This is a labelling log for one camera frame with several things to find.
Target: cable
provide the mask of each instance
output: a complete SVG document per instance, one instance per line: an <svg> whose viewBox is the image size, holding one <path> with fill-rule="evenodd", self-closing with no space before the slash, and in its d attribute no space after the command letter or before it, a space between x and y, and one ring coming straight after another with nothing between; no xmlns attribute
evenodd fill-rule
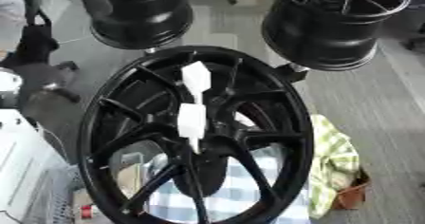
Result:
<svg viewBox="0 0 425 224"><path fill-rule="evenodd" d="M0 213L4 213L9 219L13 220L14 222L18 224L23 224L22 221L16 219L15 217L11 216L7 211L0 211Z"/></svg>
<svg viewBox="0 0 425 224"><path fill-rule="evenodd" d="M64 154L64 158L65 160L69 163L69 156L65 150L65 145L64 142L61 141L61 139L59 139L58 136L56 136L53 132L49 131L48 129L44 128L45 132L48 133L53 139L55 139L57 141L57 143L61 146L62 148L62 153Z"/></svg>

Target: white machine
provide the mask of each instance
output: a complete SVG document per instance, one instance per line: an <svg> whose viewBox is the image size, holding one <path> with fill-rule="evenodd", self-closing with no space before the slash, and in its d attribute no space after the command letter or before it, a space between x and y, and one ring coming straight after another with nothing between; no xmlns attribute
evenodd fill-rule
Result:
<svg viewBox="0 0 425 224"><path fill-rule="evenodd" d="M15 109L0 109L0 223L23 220L43 174L65 160Z"/></svg>

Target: black wheel rim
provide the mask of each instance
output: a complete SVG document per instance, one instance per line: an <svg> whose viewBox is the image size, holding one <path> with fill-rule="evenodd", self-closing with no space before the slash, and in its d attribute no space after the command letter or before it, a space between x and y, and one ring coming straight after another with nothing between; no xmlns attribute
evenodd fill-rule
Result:
<svg viewBox="0 0 425 224"><path fill-rule="evenodd" d="M198 60L205 62L212 72L212 85L217 89L206 93L206 102L212 108L208 112L210 126L201 142L202 154L195 156L189 144L176 132L179 104L193 101L178 82L176 72ZM228 77L223 86L214 87L214 81L223 81L215 80L214 73ZM246 79L258 84L255 88L264 89L240 89L239 85L246 84ZM137 109L128 102L120 102L122 92L140 81L143 84L154 82L163 88L154 95L166 95L170 103L159 111L148 112L145 111L149 108L145 107L147 101ZM236 110L255 119L261 130L253 132L235 128L232 116ZM119 117L134 121L135 126L117 136L116 128L120 124L115 118ZM169 163L129 199L120 191L105 166L114 152L141 139L154 140L167 154ZM287 153L285 166L272 186L249 153L271 143L279 143ZM261 197L242 214L214 223L268 223L292 202L305 184L313 156L313 131L302 100L273 68L230 49L176 47L136 60L103 86L83 117L77 156L88 193L111 220L120 224L174 224L145 213L142 206L161 184L182 174L192 183L191 197L198 213L198 223L212 223L208 220L194 168L206 161L234 157L257 182Z"/></svg>

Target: gray carpet floor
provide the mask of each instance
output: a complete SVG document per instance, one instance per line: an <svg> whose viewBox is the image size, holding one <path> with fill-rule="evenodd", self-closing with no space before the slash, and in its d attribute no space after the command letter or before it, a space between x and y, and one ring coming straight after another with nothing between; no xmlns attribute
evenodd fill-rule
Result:
<svg viewBox="0 0 425 224"><path fill-rule="evenodd" d="M235 48L271 65L286 61L267 48L260 25L272 0L192 0L195 21L172 46L212 45ZM379 52L364 67L346 72L309 73L295 86L312 113L327 116L352 141L372 178L367 199L356 211L335 211L317 223L425 223L425 56L405 50L400 41L415 34L417 12L388 21ZM27 113L55 132L73 159L81 116L93 94L119 68L140 57L97 42L78 1L59 17L55 36L62 47L52 63L74 60L81 67L71 89L83 96L71 104L53 95L36 97Z"/></svg>

